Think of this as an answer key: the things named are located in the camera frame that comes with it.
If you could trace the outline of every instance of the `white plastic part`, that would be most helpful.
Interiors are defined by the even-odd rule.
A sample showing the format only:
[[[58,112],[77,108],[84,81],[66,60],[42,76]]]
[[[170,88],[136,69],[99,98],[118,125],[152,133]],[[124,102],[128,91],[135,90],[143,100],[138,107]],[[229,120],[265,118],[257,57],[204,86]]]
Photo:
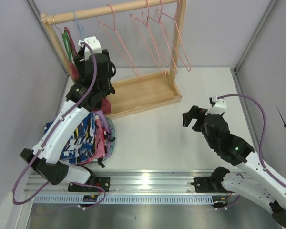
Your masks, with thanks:
[[[77,182],[84,184],[89,177],[90,173],[86,169],[80,166],[69,166],[68,174],[62,182]]]
[[[87,37],[84,39],[84,42],[90,46],[94,54],[102,53],[102,47],[101,47],[100,41],[96,39],[96,37]],[[91,53],[89,49],[85,47],[85,60],[88,60],[89,56],[91,56]]]
[[[254,180],[242,179],[235,173],[228,173],[225,175],[222,185],[226,190],[240,194],[272,214],[269,203],[275,201],[274,197],[269,190],[255,184]]]
[[[227,109],[227,103],[224,99],[217,99],[217,96],[212,97],[212,102],[214,102],[214,106],[212,106],[205,115],[222,115]]]
[[[271,196],[279,203],[279,205],[286,210],[286,188],[281,186],[266,171],[263,170],[257,152],[250,153],[246,160],[246,163],[241,163],[237,165],[237,167],[252,176],[255,181],[261,184],[261,186],[266,189],[266,192],[271,194]],[[280,181],[286,184],[286,179],[284,177],[282,177],[267,163],[265,163],[265,165],[273,175],[275,175]],[[253,192],[253,190],[246,189],[246,192]]]
[[[71,100],[64,102],[63,107],[59,115],[54,120],[53,124],[43,136],[43,138],[33,147],[33,154],[36,154],[38,149],[40,149],[44,139],[50,133],[51,129],[58,122],[61,116],[69,110],[75,103]],[[60,158],[61,152],[69,140],[70,136],[76,129],[76,127],[82,122],[82,120],[89,114],[84,108],[76,107],[73,109],[68,116],[58,125],[54,130],[51,138],[48,140],[47,144],[44,146],[44,150],[38,155],[39,159],[46,159],[47,163],[56,164]]]

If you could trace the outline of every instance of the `blue hanger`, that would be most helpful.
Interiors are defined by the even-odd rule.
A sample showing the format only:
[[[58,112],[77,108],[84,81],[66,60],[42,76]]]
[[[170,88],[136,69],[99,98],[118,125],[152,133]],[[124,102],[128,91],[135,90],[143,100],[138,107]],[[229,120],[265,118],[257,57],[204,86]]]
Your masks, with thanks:
[[[82,40],[84,40],[84,37],[86,37],[86,36],[85,36],[84,26],[82,25],[82,27],[80,27],[80,25],[79,25],[78,22],[77,22],[76,13],[73,12],[73,14],[74,14],[75,22],[76,22],[77,28],[78,28],[78,30],[79,30],[79,32],[80,32],[81,38],[82,38]]]

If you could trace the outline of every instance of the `table top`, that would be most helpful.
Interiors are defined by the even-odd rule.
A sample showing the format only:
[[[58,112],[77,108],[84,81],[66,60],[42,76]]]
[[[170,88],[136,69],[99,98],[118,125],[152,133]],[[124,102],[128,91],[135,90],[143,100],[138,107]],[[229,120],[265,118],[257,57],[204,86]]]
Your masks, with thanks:
[[[142,68],[142,73],[154,73],[156,68]],[[131,69],[117,69],[112,81],[133,77]],[[69,80],[66,92],[72,86]],[[96,170],[117,171],[205,171],[218,166],[235,169],[209,148],[203,135],[194,132],[191,126],[182,127],[182,113],[193,105],[209,109],[209,97],[236,93],[229,68],[192,68],[188,72],[180,68],[176,84],[182,95],[180,103],[150,111],[113,119],[116,130],[116,145],[111,158],[104,161],[105,168],[98,164],[88,167]],[[252,144],[245,116],[237,97],[227,98],[224,114],[232,134]]]

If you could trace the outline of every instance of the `wooden clothes rack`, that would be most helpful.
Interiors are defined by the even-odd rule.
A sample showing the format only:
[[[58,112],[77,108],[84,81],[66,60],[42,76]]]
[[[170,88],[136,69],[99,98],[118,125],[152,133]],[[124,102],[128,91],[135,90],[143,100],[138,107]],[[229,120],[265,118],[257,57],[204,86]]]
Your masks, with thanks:
[[[159,6],[161,4],[168,4],[177,2],[177,25],[179,29],[179,34],[181,36],[183,30],[184,13],[186,0],[148,0],[149,6]],[[120,4],[112,5],[115,13],[125,12],[129,10],[136,10],[148,7],[146,0],[138,0],[132,2],[125,2]],[[112,14],[112,9],[109,6],[103,6],[88,10],[77,11],[76,18],[87,19],[97,16]],[[54,31],[53,25],[75,21],[74,13],[63,13],[53,16],[48,16],[45,13],[41,14],[41,21],[51,39],[51,42],[56,49],[65,69],[68,74],[71,75],[71,69],[69,67],[69,60],[67,55]],[[178,35],[178,30],[175,27],[173,45],[176,47],[172,49],[171,61],[177,64],[178,52],[181,44],[180,37]],[[123,80],[120,82],[113,83],[116,93],[107,96],[111,103],[112,110],[107,116],[109,118],[117,118],[126,115],[131,115],[134,113],[154,109],[160,106],[173,104],[181,101],[181,94],[175,83],[175,73],[176,67],[167,73],[167,78],[163,77],[161,72],[145,75],[142,79],[137,77]]]

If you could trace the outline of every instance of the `blue patterned cloth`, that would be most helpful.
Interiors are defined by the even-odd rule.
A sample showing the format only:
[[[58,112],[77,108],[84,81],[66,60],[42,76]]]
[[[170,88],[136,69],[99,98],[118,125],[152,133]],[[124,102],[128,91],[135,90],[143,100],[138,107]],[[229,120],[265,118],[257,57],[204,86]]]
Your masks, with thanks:
[[[45,133],[52,123],[46,124]],[[85,164],[94,155],[95,131],[95,114],[92,112],[74,130],[61,152],[60,160],[68,160],[70,164]]]

